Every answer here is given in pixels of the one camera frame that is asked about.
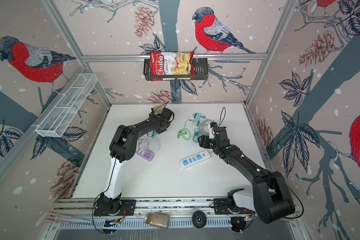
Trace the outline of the white charger plug adapter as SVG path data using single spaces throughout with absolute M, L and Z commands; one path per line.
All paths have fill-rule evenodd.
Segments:
M 141 142 L 141 144 L 139 145 L 139 149 L 144 152 L 145 150 L 149 149 L 149 143 Z

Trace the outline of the purple power strip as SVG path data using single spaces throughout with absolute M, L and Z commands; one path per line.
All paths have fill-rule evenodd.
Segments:
M 141 149 L 136 150 L 136 155 L 138 155 L 139 157 L 141 157 L 142 159 L 151 162 L 154 157 L 155 154 L 153 152 L 151 152 L 149 149 L 145 149 L 144 151 Z

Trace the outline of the white blue small device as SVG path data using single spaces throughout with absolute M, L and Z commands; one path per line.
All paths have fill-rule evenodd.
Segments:
M 180 161 L 180 166 L 183 169 L 195 166 L 205 160 L 211 158 L 210 153 L 207 150 L 194 154 L 192 156 L 186 157 Z

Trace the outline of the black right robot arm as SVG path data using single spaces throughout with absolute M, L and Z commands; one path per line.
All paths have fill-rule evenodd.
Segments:
M 220 159 L 250 181 L 255 212 L 265 224 L 295 213 L 295 205 L 283 176 L 260 167 L 240 148 L 232 145 L 226 127 L 210 123 L 209 136 L 198 137 L 198 143 L 204 149 L 213 150 Z

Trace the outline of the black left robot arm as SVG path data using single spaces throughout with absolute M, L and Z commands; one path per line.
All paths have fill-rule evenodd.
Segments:
M 175 113 L 164 105 L 161 112 L 152 109 L 149 117 L 137 124 L 120 125 L 110 143 L 111 168 L 105 190 L 101 192 L 93 204 L 93 216 L 116 216 L 119 212 L 127 215 L 128 211 L 121 201 L 122 175 L 125 161 L 130 160 L 136 153 L 138 139 L 143 135 L 155 131 L 158 134 L 165 132 L 175 119 Z

